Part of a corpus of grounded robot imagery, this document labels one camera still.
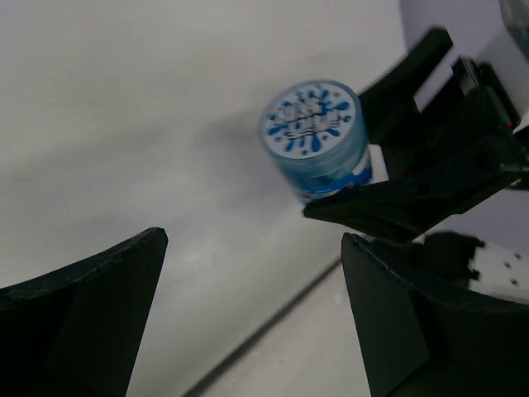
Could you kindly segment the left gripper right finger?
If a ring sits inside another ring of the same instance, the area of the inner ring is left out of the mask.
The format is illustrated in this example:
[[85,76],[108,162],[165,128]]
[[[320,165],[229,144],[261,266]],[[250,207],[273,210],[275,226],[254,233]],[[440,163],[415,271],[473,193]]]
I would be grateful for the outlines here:
[[525,396],[528,307],[474,292],[476,237],[346,233],[341,262],[373,396]]

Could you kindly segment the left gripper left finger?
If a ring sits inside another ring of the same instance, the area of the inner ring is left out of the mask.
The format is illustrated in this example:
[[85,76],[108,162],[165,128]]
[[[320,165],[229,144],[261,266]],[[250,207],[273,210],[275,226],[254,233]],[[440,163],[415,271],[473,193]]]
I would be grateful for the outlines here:
[[124,396],[168,246],[149,228],[1,289],[3,396]]

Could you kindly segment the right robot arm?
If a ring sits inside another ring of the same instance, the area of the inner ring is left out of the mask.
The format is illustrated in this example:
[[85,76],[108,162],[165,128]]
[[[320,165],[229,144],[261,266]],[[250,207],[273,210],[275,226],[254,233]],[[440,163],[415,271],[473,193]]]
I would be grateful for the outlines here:
[[490,62],[459,58],[440,91],[417,108],[414,94],[452,45],[446,29],[432,27],[360,95],[388,180],[315,200],[303,213],[397,243],[412,261],[474,292],[526,303],[526,257],[477,237],[431,232],[501,189],[528,186],[528,130]]

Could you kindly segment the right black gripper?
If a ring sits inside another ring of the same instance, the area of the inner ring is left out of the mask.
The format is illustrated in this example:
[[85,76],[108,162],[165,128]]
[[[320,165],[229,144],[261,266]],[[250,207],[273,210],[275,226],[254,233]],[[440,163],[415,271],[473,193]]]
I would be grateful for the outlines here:
[[384,142],[390,180],[313,201],[306,218],[404,243],[526,177],[528,137],[514,131],[520,119],[491,66],[457,60],[417,109],[415,93],[452,46],[444,27],[430,28],[360,94],[369,142]]

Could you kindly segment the blue slime jar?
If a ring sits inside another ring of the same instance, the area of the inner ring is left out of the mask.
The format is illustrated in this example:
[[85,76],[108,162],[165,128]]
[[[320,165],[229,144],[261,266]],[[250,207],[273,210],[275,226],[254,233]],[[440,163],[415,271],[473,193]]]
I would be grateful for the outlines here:
[[316,79],[286,88],[265,107],[258,137],[303,204],[373,181],[360,97],[341,82]]

